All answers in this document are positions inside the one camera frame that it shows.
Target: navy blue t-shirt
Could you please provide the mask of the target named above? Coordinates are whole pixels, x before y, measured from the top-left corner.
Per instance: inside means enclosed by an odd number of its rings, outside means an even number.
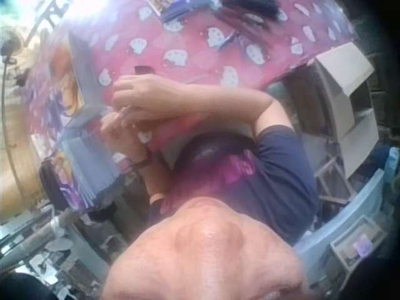
[[[172,215],[184,202],[211,196],[256,219],[295,244],[319,206],[316,180],[297,134],[271,126],[257,137],[256,151],[244,149],[191,168],[164,199],[150,207],[149,223]]]

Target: table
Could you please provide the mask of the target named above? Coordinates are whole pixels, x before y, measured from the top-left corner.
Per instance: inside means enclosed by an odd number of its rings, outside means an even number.
[[[265,45],[249,42],[243,53],[238,43],[232,43],[218,51],[234,29],[210,9],[163,24],[145,0],[76,2],[47,40],[27,80],[24,103],[29,132],[40,139],[44,155],[53,152],[56,141],[46,103],[55,91],[48,64],[68,31],[89,43],[94,75],[107,105],[111,104],[113,82],[133,74],[137,65],[152,66],[158,75],[181,82],[262,88],[319,53],[356,38],[331,0],[282,0],[279,22],[263,21],[270,31],[256,30],[267,41]],[[143,138],[157,150],[200,120],[185,117]]]

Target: nose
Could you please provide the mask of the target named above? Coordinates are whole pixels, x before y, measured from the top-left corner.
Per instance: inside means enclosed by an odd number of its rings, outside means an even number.
[[[188,299],[235,299],[241,288],[244,236],[240,227],[218,218],[182,227],[176,246],[185,270]]]
[[[218,254],[234,254],[243,247],[240,227],[218,217],[210,217],[188,224],[176,234],[178,251],[191,250]]]

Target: wristwatch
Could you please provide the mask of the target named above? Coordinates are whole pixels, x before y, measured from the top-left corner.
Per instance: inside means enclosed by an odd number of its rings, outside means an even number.
[[[140,170],[140,169],[150,166],[150,164],[152,163],[153,154],[151,153],[150,149],[147,146],[145,146],[145,148],[146,148],[146,158],[145,159],[143,159],[142,161],[139,161],[137,163],[133,163],[132,159],[129,159],[129,162],[131,163],[131,166],[134,169]]]

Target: book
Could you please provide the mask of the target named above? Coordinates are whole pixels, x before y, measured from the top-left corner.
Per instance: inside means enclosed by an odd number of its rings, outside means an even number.
[[[56,49],[49,67],[55,92],[54,99],[48,101],[48,110],[58,120],[58,131],[83,126],[104,110],[86,42],[69,33]]]

